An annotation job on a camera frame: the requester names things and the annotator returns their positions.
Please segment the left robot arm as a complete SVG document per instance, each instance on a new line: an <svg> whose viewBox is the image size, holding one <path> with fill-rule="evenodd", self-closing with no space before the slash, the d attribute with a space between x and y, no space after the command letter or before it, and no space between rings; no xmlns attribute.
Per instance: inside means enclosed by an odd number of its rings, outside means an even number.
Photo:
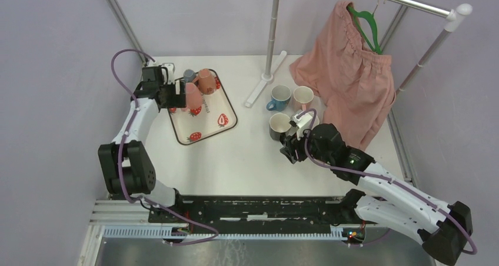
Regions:
<svg viewBox="0 0 499 266"><path fill-rule="evenodd" d="M150 127L160 110L186 105L185 80L174 77L172 63L146 66L144 80L130 98L130 110L120 132L109 144L98 148L98 158L108 192L132 201L144 200L162 209L170 223L180 222L185 208L177 203L179 192L156 178L145 149Z"/></svg>

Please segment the yellow mug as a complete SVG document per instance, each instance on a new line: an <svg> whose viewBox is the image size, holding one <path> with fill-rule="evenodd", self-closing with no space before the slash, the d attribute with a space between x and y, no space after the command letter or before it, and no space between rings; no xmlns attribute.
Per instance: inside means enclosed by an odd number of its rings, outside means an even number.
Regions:
<svg viewBox="0 0 499 266"><path fill-rule="evenodd" d="M314 117L312 128L315 128L320 124L320 116L316 112L312 112L312 116Z"/></svg>

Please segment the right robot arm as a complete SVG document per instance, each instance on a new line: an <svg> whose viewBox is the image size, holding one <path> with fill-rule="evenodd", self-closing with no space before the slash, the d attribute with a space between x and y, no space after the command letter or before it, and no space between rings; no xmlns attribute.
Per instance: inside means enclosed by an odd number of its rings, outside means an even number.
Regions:
<svg viewBox="0 0 499 266"><path fill-rule="evenodd" d="M461 254L477 253L469 206L447 203L397 179L372 156L347 145L332 124L319 124L301 135L280 133L277 140L291 163L309 159L357 186L348 193L355 200L340 207L344 222L363 220L388 227L416 241L444 265L456 265Z"/></svg>

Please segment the light pink mug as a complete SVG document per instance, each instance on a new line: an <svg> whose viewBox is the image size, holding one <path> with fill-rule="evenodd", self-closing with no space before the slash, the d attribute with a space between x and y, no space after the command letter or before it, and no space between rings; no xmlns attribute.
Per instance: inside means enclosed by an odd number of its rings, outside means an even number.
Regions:
<svg viewBox="0 0 499 266"><path fill-rule="evenodd" d="M292 93L292 108L294 111L305 111L310 108L313 100L313 90L306 86L299 86Z"/></svg>

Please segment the black mug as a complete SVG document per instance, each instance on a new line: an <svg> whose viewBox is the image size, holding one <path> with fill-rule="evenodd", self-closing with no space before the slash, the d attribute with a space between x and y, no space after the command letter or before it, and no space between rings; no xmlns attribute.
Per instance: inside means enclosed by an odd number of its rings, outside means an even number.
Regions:
<svg viewBox="0 0 499 266"><path fill-rule="evenodd" d="M286 135L290 130L290 117L284 113L276 113L269 120L270 137L274 141L279 141L281 135Z"/></svg>

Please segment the blue mug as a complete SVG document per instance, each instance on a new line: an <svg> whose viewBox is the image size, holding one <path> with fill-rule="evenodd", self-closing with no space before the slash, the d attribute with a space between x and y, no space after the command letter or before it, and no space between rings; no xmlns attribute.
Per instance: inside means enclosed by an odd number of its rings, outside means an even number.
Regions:
<svg viewBox="0 0 499 266"><path fill-rule="evenodd" d="M292 92L285 85L277 85L271 91L271 100L266 105L268 111L282 112L286 109L291 99Z"/></svg>

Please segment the salmon pink mug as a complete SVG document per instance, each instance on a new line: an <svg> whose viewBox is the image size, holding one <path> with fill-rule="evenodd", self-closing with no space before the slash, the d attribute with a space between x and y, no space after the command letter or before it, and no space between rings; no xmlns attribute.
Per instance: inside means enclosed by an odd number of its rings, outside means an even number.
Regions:
<svg viewBox="0 0 499 266"><path fill-rule="evenodd" d="M185 97L186 106L181 109L182 111L198 109L202 105L202 94L192 82L188 82L185 85Z"/></svg>

